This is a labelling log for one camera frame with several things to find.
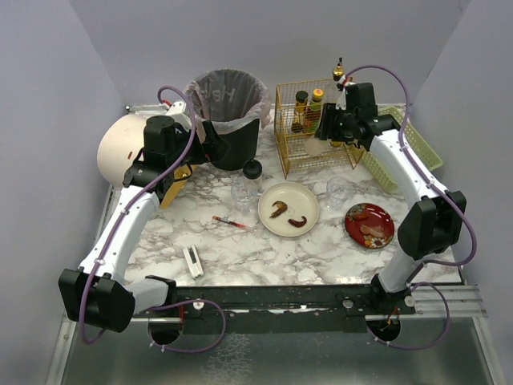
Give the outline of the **clear oil bottle gold cap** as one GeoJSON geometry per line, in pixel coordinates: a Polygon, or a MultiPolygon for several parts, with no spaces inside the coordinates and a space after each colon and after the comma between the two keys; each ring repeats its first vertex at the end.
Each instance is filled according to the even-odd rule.
{"type": "Polygon", "coordinates": [[[332,75],[329,80],[325,81],[322,90],[324,92],[323,101],[326,103],[338,103],[339,98],[342,96],[344,88],[341,85],[345,79],[345,70],[343,67],[343,58],[339,57],[337,64],[332,70],[332,75]]]}

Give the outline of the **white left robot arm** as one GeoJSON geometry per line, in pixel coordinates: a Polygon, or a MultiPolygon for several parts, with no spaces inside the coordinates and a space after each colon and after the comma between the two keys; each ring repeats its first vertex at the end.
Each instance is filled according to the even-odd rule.
{"type": "Polygon", "coordinates": [[[123,175],[111,219],[79,267],[59,277],[70,320],[121,332],[134,315],[177,301],[173,280],[150,275],[126,285],[124,277],[140,234],[170,189],[190,178],[194,166],[221,160],[228,151],[212,124],[201,140],[192,116],[192,108],[177,101],[144,121],[143,146],[123,175]]]}

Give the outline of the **black lid glass jar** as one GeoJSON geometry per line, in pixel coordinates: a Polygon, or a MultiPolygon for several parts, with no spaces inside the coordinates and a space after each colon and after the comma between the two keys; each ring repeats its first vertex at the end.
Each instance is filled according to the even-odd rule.
{"type": "Polygon", "coordinates": [[[259,192],[262,188],[262,164],[255,159],[248,160],[242,168],[244,182],[254,191],[259,192]]]}

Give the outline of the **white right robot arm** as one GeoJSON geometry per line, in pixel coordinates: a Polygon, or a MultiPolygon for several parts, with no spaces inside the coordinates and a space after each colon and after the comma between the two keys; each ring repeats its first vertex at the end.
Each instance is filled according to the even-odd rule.
{"type": "Polygon", "coordinates": [[[422,265],[434,263],[435,255],[457,242],[467,200],[460,191],[449,191],[411,151],[403,122],[379,114],[371,83],[349,84],[343,75],[335,79],[345,105],[323,107],[315,138],[354,144],[372,153],[392,176],[409,209],[398,227],[398,252],[370,284],[370,305],[385,312],[406,296],[408,283],[422,265]]]}

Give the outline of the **pale green perforated basket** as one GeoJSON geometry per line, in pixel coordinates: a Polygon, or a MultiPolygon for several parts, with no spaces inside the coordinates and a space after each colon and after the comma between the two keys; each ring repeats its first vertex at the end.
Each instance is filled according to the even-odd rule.
{"type": "MultiPolygon", "coordinates": [[[[405,108],[403,105],[382,105],[378,107],[378,114],[380,116],[391,115],[399,124],[404,120],[404,112],[405,108]]],[[[430,171],[434,171],[443,166],[442,158],[424,140],[411,122],[408,122],[406,125],[405,136],[406,141],[414,150],[415,154],[430,171]]],[[[385,193],[391,193],[398,190],[398,186],[394,182],[388,170],[374,155],[369,152],[363,152],[360,162],[363,163],[367,171],[376,180],[385,193]]]]}

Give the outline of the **clear drinking glass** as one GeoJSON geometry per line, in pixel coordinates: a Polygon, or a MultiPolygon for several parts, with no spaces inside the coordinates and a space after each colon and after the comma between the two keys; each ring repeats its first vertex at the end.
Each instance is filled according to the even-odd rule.
{"type": "Polygon", "coordinates": [[[257,192],[244,183],[234,183],[231,194],[236,209],[241,213],[249,213],[257,202],[257,192]]]}
{"type": "Polygon", "coordinates": [[[330,179],[326,184],[325,204],[330,209],[338,209],[353,195],[352,186],[341,176],[330,179]]]}

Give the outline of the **green sauce bottle yellow cap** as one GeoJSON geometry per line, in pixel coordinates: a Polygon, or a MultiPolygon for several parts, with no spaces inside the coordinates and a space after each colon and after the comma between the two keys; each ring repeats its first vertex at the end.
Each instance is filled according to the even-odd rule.
{"type": "Polygon", "coordinates": [[[303,132],[310,134],[317,130],[323,108],[323,98],[324,91],[320,88],[315,88],[310,103],[306,108],[303,132]]]}

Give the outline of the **cream cylindrical shaker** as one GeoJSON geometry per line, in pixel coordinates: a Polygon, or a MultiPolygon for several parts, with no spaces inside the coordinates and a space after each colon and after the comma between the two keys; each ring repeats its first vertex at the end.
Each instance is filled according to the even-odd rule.
{"type": "Polygon", "coordinates": [[[310,136],[304,143],[304,150],[307,156],[316,157],[325,151],[326,141],[316,136],[310,136]]]}

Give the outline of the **amber spice jar grey lid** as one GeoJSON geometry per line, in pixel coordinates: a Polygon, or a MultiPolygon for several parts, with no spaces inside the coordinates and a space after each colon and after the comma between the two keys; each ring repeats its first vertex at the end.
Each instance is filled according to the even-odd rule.
{"type": "Polygon", "coordinates": [[[291,125],[292,133],[302,132],[305,121],[305,109],[308,104],[309,93],[300,90],[295,95],[294,118],[291,125]]]}

